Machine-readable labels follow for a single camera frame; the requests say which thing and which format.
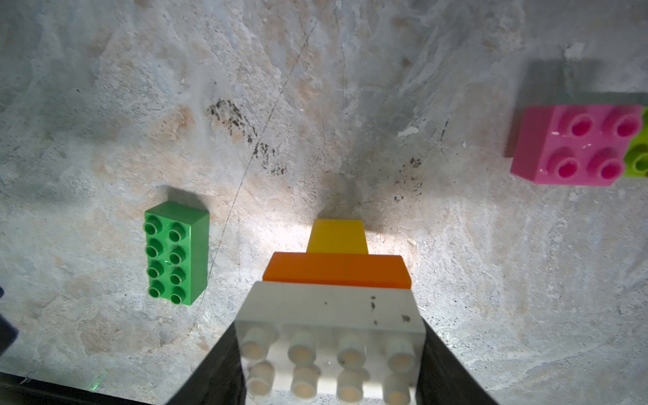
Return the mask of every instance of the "lego stud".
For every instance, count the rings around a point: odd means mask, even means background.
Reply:
[[[168,238],[171,239],[171,242],[179,242],[185,236],[185,228],[177,222],[171,226],[171,230],[168,232]]]
[[[648,175],[648,146],[637,145],[630,149],[623,159],[630,170],[638,176]]]
[[[162,244],[157,239],[151,239],[146,245],[146,255],[149,257],[158,257],[162,254]]]
[[[311,365],[315,361],[316,344],[312,333],[302,330],[290,339],[288,358],[296,366]]]
[[[151,286],[148,287],[148,295],[153,298],[158,298],[162,294],[164,294],[164,285],[162,285],[158,280],[155,280],[151,283]]]
[[[643,126],[642,116],[636,106],[618,106],[603,121],[603,133],[614,138],[630,139]]]
[[[393,338],[387,343],[387,364],[396,374],[408,373],[414,368],[416,357],[409,340]]]
[[[178,246],[175,249],[173,249],[171,253],[168,254],[168,257],[169,260],[171,260],[171,263],[180,264],[182,263],[183,260],[187,258],[187,255],[185,254],[185,251]]]
[[[364,395],[362,391],[362,376],[356,371],[342,371],[338,376],[336,394],[342,402],[360,402]]]
[[[168,277],[169,281],[173,285],[179,285],[187,278],[187,275],[180,267],[175,267],[171,271],[171,275]]]
[[[263,360],[270,348],[270,334],[265,330],[253,327],[245,333],[241,342],[241,356],[248,360]]]
[[[579,169],[580,163],[573,150],[567,147],[555,151],[547,162],[547,173],[561,179],[573,177]]]
[[[180,287],[173,287],[173,290],[171,291],[171,302],[178,305],[182,301],[187,298],[187,294],[185,294],[185,291],[180,288]]]
[[[156,217],[149,215],[144,223],[144,232],[146,232],[147,235],[155,235],[161,230],[162,224],[160,224],[160,221]]]
[[[248,392],[252,395],[267,395],[275,381],[275,368],[268,362],[257,363],[249,370]]]
[[[624,170],[623,160],[619,159],[617,152],[612,148],[597,152],[587,165],[587,171],[591,176],[612,181],[618,179]]]
[[[162,273],[164,273],[164,267],[162,267],[162,264],[160,264],[160,262],[158,262],[157,260],[153,260],[146,269],[146,272],[152,279],[157,279],[162,275]]]
[[[367,356],[365,355],[364,341],[355,334],[348,334],[338,343],[338,363],[345,369],[361,368]]]
[[[318,393],[319,370],[310,367],[295,367],[292,373],[290,391],[300,399],[312,399]]]
[[[594,126],[594,118],[584,106],[572,106],[565,111],[558,124],[562,136],[581,138],[587,136]]]
[[[407,405],[410,403],[410,387],[401,376],[392,374],[382,384],[382,400],[387,405]]]

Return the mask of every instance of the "green lego brick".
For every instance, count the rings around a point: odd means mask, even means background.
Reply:
[[[191,305],[207,287],[209,213],[167,201],[144,221],[148,294]]]
[[[623,158],[625,177],[648,177],[648,108],[643,108],[643,128],[630,140]]]

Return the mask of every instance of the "black object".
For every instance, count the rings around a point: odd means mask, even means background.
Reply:
[[[0,315],[0,356],[18,337],[18,331]]]
[[[417,385],[417,403],[419,405],[497,405],[459,363],[427,322],[423,321],[423,323],[427,335]],[[0,328],[4,327],[11,328],[6,322],[0,325]],[[240,364],[236,331],[232,323],[167,405],[244,405],[245,398],[245,380]],[[5,404],[142,405],[143,403],[0,373],[0,405]]]
[[[0,373],[0,405],[146,405],[83,389]]]

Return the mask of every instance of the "stone surface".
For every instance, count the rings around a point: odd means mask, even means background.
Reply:
[[[403,255],[502,404],[646,403],[648,181],[508,157],[525,105],[648,105],[647,29],[642,0],[3,1],[0,370],[162,404],[321,216]],[[191,307],[146,294],[167,198],[211,212]]]

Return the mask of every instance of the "white lego brick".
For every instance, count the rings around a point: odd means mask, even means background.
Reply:
[[[413,398],[425,327],[410,290],[257,282],[235,326],[248,391]]]

